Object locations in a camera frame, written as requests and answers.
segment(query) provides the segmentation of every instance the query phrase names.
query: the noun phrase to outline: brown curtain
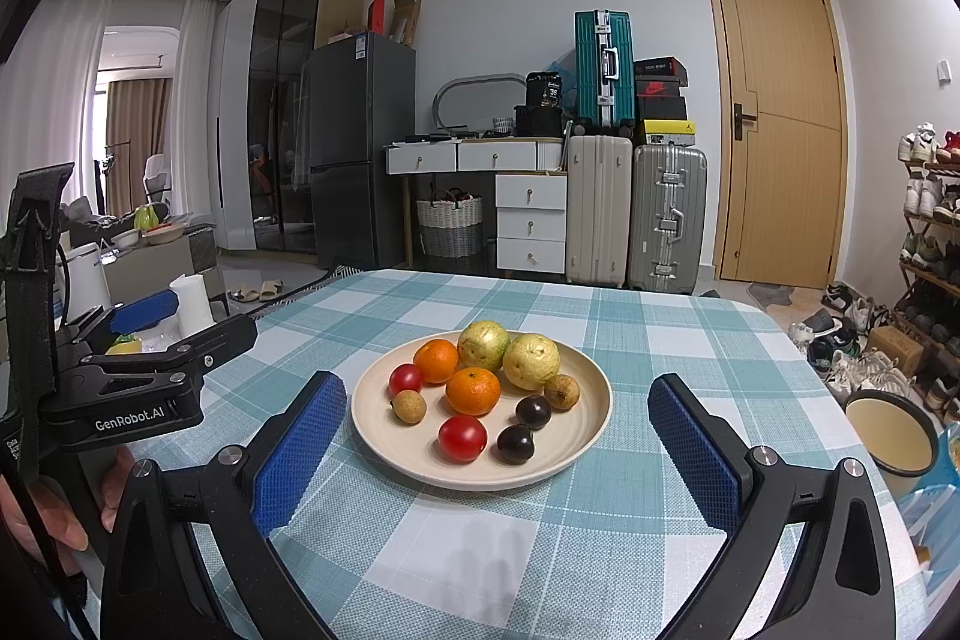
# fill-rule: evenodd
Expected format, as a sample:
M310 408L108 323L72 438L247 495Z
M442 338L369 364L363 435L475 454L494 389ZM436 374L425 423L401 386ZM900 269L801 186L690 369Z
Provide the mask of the brown curtain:
M107 153L114 157L107 177L107 213L126 215L146 203L143 170L163 152L170 105L170 79L125 79L107 86Z

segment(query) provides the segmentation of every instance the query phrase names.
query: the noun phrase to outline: dark gray refrigerator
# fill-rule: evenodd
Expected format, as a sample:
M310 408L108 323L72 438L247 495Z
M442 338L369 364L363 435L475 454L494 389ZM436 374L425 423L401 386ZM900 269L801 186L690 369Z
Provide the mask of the dark gray refrigerator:
M416 125L416 52L376 34L315 49L310 76L310 194L317 263L404 261L400 177L385 145Z

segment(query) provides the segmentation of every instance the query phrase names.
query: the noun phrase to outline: silver suitcase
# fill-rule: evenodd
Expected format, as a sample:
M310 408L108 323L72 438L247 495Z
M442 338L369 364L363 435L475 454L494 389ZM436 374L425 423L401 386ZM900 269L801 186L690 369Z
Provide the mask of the silver suitcase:
M630 223L631 287L693 293L706 210L706 155L677 145L637 148Z
M627 276L632 143L573 137L566 183L566 279L621 287Z

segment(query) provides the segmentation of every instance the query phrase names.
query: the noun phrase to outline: wooden door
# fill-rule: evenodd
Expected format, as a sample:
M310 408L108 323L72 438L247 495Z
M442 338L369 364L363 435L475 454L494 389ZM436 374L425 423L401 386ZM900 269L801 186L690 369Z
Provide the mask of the wooden door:
M717 2L718 50L725 46L728 69L721 101L730 124L719 276L822 287L832 275L846 182L846 119L827 0Z

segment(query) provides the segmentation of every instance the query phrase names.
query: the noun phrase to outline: red cherry tomato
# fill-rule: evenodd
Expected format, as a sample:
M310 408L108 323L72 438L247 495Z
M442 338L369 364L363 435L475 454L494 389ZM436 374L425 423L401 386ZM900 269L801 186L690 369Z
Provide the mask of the red cherry tomato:
M487 430L476 418L454 415L443 421L437 439L453 461L473 461L487 447Z
M390 397L395 397L400 391L419 391L424 387L424 373L418 366L411 363L402 363L390 373Z

